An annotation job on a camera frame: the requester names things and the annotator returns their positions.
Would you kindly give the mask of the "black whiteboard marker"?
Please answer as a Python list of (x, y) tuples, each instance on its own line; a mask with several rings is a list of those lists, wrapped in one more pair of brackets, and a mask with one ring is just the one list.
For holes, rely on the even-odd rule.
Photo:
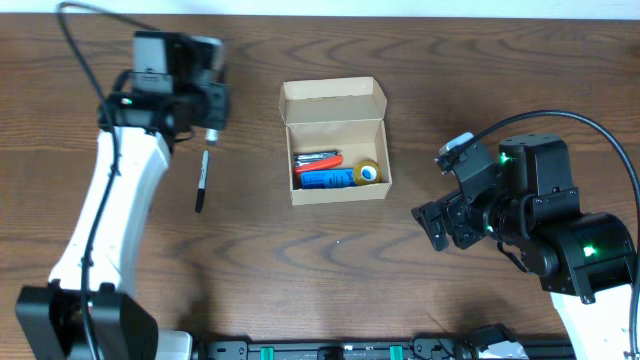
[(205, 142), (208, 146), (215, 146), (219, 140), (219, 132), (214, 129), (208, 129), (205, 134)]

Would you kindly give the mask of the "blue plastic rectangular block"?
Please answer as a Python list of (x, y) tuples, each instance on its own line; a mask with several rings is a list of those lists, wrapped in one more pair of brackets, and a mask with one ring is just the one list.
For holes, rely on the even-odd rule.
[(333, 189), (355, 186), (352, 169), (331, 169), (303, 172), (302, 189)]

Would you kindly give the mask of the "yellow tape roll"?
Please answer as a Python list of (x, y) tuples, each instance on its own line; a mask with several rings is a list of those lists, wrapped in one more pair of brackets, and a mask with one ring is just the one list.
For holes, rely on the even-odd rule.
[(374, 161), (359, 162), (353, 167), (353, 180), (356, 186), (379, 183), (381, 181), (381, 170)]

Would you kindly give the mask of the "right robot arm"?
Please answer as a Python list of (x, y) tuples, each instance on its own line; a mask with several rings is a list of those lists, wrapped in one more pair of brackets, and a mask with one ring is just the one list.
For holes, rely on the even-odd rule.
[(509, 259), (538, 276), (577, 358), (630, 358), (637, 253), (619, 218), (582, 212), (567, 144), (553, 134), (513, 136), (494, 159), (476, 143), (452, 172), (457, 190), (412, 211), (434, 249), (484, 238), (517, 248)]

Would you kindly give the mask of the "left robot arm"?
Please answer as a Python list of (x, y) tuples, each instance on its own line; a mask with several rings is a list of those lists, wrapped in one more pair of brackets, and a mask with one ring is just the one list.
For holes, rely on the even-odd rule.
[(210, 138), (230, 109), (220, 39), (139, 31), (133, 65), (98, 110), (97, 158), (78, 223), (44, 286), (15, 312), (38, 359), (202, 359), (204, 346), (163, 330), (135, 300), (136, 264), (155, 192), (174, 148)]

